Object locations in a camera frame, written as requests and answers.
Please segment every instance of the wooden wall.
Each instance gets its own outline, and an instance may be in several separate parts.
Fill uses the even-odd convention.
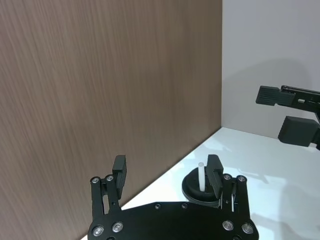
[[[0,239],[78,239],[221,125],[222,1],[0,0]]]

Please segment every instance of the screw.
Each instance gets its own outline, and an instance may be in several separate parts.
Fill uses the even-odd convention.
[[[188,208],[188,204],[184,202],[184,203],[181,204],[181,207],[182,207],[182,209],[187,209]]]
[[[92,235],[95,237],[99,237],[103,232],[104,228],[102,226],[96,226],[92,231]]]
[[[113,179],[114,179],[113,176],[107,176],[107,177],[106,177],[106,180],[109,181],[109,182],[112,181]]]
[[[230,180],[231,179],[230,175],[228,175],[228,174],[225,174],[223,177],[224,177],[225,180]]]
[[[120,232],[123,228],[124,228],[124,225],[119,221],[117,221],[115,224],[112,225],[112,231],[114,233]]]
[[[242,231],[244,231],[246,234],[253,234],[254,233],[253,227],[248,223],[243,224],[241,226],[241,228],[242,228]]]
[[[223,226],[223,228],[224,228],[225,230],[227,230],[227,231],[232,231],[232,230],[234,229],[234,224],[233,224],[231,221],[229,221],[229,220],[224,221],[224,222],[222,223],[222,226]]]
[[[156,205],[154,205],[154,208],[159,210],[161,208],[161,205],[159,203],[157,203]]]
[[[238,177],[238,180],[239,180],[240,182],[244,182],[244,181],[246,181],[246,178],[245,178],[244,176],[239,176],[239,177]]]
[[[97,182],[99,182],[99,178],[95,177],[94,179],[92,179],[91,181],[93,184],[96,184]]]

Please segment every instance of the white table surface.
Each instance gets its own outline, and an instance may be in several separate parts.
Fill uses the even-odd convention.
[[[209,154],[219,156],[224,173],[247,177],[251,219],[260,240],[320,240],[320,151],[224,127],[122,209],[186,201],[182,180],[199,162],[206,164]]]

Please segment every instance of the white cylinder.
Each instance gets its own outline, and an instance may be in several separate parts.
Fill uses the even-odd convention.
[[[198,173],[199,173],[199,189],[201,192],[206,190],[206,176],[205,176],[205,165],[203,162],[198,164]]]

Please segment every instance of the metal fastener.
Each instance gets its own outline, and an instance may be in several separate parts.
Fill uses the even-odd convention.
[[[240,182],[244,182],[244,181],[246,181],[246,178],[245,178],[244,176],[239,176],[239,177],[238,177],[238,180],[239,180]]]
[[[103,232],[104,228],[102,226],[96,226],[92,231],[92,235],[95,237],[99,237]]]
[[[182,203],[181,204],[182,209],[187,209],[188,208],[188,203]]]
[[[224,221],[222,226],[227,231],[232,231],[234,229],[234,224],[229,220]]]
[[[91,181],[93,184],[96,184],[97,182],[99,182],[99,178],[95,177],[94,179],[92,179]]]
[[[154,208],[159,210],[161,208],[161,205],[159,203],[157,203],[156,205],[154,205]]]
[[[112,181],[113,179],[114,179],[113,176],[107,176],[107,177],[106,177],[106,180],[109,181],[109,182]]]
[[[117,221],[115,224],[112,225],[112,231],[114,233],[120,232],[123,228],[124,228],[124,225],[119,221]]]
[[[254,233],[254,228],[248,223],[243,224],[241,228],[242,228],[242,231],[244,231],[246,234]]]
[[[225,174],[223,177],[224,177],[225,180],[230,180],[231,179],[230,175],[228,175],[228,174]]]

